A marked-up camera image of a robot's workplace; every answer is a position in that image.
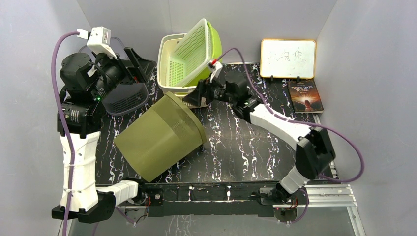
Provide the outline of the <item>grey slatted bin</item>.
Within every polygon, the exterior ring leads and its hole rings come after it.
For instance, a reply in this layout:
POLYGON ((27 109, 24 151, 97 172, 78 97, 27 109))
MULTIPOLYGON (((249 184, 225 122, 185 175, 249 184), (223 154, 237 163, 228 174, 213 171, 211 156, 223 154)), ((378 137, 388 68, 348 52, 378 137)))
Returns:
POLYGON ((108 114, 119 117, 143 107, 148 99, 146 84, 119 84, 101 103, 108 114))

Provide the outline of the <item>olive green slatted bin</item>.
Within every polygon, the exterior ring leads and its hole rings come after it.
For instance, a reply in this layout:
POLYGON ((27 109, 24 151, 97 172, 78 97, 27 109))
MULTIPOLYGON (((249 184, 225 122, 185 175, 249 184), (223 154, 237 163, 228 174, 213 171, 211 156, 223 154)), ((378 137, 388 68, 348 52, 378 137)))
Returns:
POLYGON ((206 140, 199 119, 168 92, 118 134, 114 143, 134 171, 151 182, 206 140))

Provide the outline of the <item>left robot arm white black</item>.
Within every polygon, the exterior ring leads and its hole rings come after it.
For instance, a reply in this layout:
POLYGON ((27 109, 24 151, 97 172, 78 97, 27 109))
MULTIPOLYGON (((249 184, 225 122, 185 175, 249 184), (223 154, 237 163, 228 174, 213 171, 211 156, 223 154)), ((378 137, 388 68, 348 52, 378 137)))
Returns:
POLYGON ((147 198, 146 190, 141 188, 143 182, 134 178, 96 186, 96 148, 106 112, 102 102, 120 85, 146 82, 156 65, 131 47, 124 51, 127 59, 78 52, 61 63, 64 86, 56 90, 55 96, 59 103, 57 130, 63 148, 64 183, 61 201, 51 211, 54 219, 89 224, 105 221, 119 204, 130 200, 140 205, 147 198))

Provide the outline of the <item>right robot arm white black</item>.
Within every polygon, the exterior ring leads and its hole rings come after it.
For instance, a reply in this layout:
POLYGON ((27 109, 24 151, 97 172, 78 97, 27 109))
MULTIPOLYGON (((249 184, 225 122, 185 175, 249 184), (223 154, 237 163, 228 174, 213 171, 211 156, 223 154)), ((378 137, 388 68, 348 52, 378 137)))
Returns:
POLYGON ((295 165, 274 188, 260 188, 253 195, 261 204, 288 204, 309 181, 316 179, 335 159, 328 132, 317 126, 296 123, 282 114, 271 112, 270 106, 251 95, 248 81, 241 75, 203 79, 186 95, 185 102, 200 106, 214 100, 232 106, 234 114, 246 122, 261 127, 285 141, 295 151, 295 165))

